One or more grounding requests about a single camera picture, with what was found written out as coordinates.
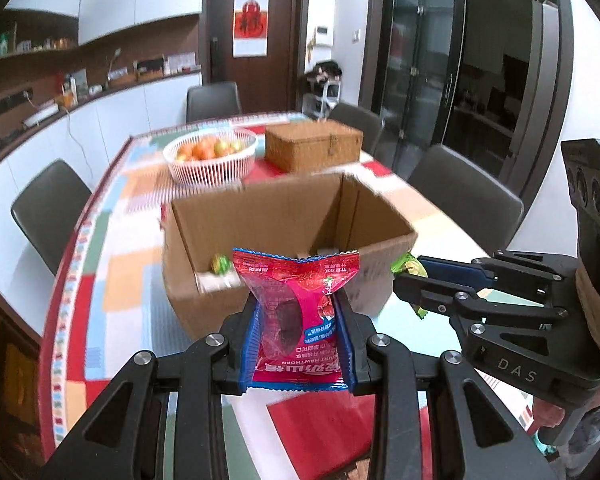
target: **dining chair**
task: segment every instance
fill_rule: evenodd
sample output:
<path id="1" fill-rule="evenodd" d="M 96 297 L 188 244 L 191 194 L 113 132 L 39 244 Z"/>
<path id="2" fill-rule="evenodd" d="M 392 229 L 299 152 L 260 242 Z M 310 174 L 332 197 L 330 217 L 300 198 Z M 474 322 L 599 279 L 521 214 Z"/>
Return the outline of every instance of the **dining chair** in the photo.
<path id="1" fill-rule="evenodd" d="M 55 275 L 91 191 L 64 160 L 55 160 L 27 184 L 11 216 Z"/>
<path id="2" fill-rule="evenodd" d="M 374 154 L 384 128 L 384 121 L 375 113 L 360 106 L 338 103 L 328 118 L 360 130 L 363 133 L 362 150 Z"/>
<path id="3" fill-rule="evenodd" d="M 192 86 L 187 91 L 187 123 L 225 119 L 241 113 L 238 85 L 234 81 Z"/>
<path id="4" fill-rule="evenodd" d="M 442 144 L 425 152 L 408 183 L 491 255 L 507 247 L 522 220 L 519 197 Z"/>

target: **sliding glass door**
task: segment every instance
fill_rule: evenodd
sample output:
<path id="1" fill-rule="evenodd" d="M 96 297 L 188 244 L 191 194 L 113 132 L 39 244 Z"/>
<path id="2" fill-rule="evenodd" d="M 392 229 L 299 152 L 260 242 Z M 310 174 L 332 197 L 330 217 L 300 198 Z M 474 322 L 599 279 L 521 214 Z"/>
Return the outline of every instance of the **sliding glass door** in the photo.
<path id="1" fill-rule="evenodd" d="M 384 0 L 374 110 L 386 132 L 376 158 L 408 178 L 442 142 L 456 90 L 465 0 Z"/>

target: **hawthorn snack package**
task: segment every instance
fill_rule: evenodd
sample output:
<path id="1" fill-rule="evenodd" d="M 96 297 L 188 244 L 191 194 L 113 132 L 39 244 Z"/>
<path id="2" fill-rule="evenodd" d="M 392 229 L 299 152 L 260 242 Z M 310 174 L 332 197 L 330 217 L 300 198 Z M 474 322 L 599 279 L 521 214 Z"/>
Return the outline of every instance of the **hawthorn snack package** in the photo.
<path id="1" fill-rule="evenodd" d="M 358 272 L 358 253 L 295 260 L 236 249 L 234 266 L 261 309 L 260 347 L 251 386 L 346 388 L 331 294 Z"/>

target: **hand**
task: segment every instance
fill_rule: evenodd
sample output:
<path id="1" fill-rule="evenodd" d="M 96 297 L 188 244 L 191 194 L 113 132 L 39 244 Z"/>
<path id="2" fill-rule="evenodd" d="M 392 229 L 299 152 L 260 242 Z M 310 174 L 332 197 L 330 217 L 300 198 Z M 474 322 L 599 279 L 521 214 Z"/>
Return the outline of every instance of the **hand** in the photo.
<path id="1" fill-rule="evenodd" d="M 600 407 L 600 389 L 590 400 L 587 411 L 590 412 L 598 407 Z M 537 397 L 534 398 L 532 412 L 534 416 L 534 426 L 555 428 L 564 418 L 564 409 L 554 406 L 545 400 L 538 399 Z"/>

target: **chinese character poster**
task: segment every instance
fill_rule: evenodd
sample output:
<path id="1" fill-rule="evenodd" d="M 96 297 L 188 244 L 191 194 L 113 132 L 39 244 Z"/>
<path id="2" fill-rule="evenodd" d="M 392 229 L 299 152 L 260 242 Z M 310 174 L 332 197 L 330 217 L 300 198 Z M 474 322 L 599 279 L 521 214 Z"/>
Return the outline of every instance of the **chinese character poster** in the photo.
<path id="1" fill-rule="evenodd" d="M 269 0 L 234 0 L 234 57 L 267 55 Z"/>

